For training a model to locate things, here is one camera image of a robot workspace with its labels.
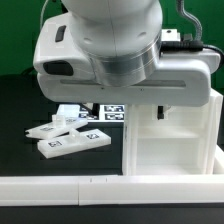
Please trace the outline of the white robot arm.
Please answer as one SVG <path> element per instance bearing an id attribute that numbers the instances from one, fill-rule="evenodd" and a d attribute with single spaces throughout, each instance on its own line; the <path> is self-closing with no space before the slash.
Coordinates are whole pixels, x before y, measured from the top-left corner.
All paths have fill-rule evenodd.
<path id="1" fill-rule="evenodd" d="M 219 52 L 162 37 L 159 0 L 62 0 L 43 24 L 34 67 L 55 102 L 201 107 Z"/>

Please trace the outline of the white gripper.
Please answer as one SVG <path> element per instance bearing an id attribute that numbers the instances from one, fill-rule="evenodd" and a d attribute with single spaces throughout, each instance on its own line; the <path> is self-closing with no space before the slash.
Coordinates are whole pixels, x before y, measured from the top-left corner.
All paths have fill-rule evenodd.
<path id="1" fill-rule="evenodd" d="M 200 107 L 211 95 L 210 75 L 220 55 L 212 49 L 144 53 L 129 61 L 94 61 L 72 42 L 66 14 L 47 20 L 39 35 L 34 68 L 44 96 L 55 102 Z"/>

